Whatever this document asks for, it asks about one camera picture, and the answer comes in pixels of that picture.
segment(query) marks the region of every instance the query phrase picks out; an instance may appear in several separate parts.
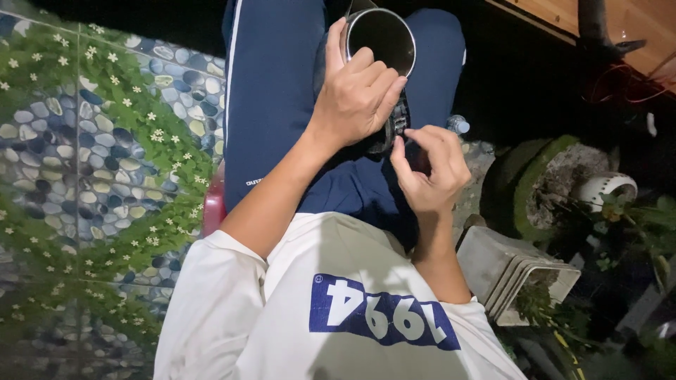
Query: right hand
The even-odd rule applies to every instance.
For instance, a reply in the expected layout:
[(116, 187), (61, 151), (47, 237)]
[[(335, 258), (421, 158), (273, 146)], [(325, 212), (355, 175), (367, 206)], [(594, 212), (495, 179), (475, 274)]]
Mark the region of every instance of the right hand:
[(408, 205), (418, 219), (426, 215), (450, 215), (463, 186), (472, 176), (458, 135), (432, 125), (406, 129), (404, 133), (427, 153), (431, 165), (429, 176), (411, 170), (404, 155), (404, 140), (396, 137), (390, 161)]
[(345, 18), (341, 18), (329, 29), (324, 85), (306, 129), (314, 141), (327, 144), (333, 153), (382, 128), (406, 84), (405, 76), (382, 61), (374, 62), (367, 47), (344, 64), (340, 50), (344, 26)]

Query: knee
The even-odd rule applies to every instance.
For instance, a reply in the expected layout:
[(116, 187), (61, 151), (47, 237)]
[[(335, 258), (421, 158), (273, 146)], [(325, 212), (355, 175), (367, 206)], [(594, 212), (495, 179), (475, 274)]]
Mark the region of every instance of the knee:
[(453, 14), (441, 9), (423, 8), (413, 13), (407, 20), (423, 25), (418, 33), (422, 38), (433, 37), (438, 41), (445, 41), (453, 45), (461, 44), (464, 49), (464, 37), (460, 21)]

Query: white t-shirt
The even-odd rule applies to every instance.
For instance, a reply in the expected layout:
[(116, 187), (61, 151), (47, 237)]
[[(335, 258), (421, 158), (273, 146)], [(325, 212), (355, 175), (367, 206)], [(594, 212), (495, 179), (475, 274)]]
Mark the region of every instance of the white t-shirt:
[(296, 214), (267, 262), (222, 231), (195, 242), (154, 379), (524, 376), (476, 298), (437, 301), (389, 234), (325, 212)]

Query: wooden board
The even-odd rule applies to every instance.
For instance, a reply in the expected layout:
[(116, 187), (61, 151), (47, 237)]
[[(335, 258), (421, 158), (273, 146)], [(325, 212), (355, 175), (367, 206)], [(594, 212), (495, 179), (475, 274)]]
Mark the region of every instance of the wooden board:
[[(577, 0), (508, 1), (551, 25), (578, 35)], [(675, 0), (606, 0), (606, 13), (612, 42), (648, 40), (643, 49), (627, 54), (625, 58), (638, 72), (647, 76), (676, 53)]]

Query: person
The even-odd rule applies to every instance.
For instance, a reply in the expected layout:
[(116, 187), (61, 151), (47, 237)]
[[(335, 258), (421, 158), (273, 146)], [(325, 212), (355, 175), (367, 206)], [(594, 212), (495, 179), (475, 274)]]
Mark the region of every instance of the person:
[[(185, 258), (154, 379), (523, 378), (454, 251), (452, 208), (470, 172), (457, 135), (433, 125), (450, 114), (460, 25), (434, 9), (406, 22), (408, 80), (368, 48), (344, 64), (345, 19), (334, 23), (315, 101), (323, 1), (228, 3), (229, 214)], [(382, 127), (404, 86), (406, 137), (429, 176), (411, 169), (401, 137), (389, 159), (333, 162)]]

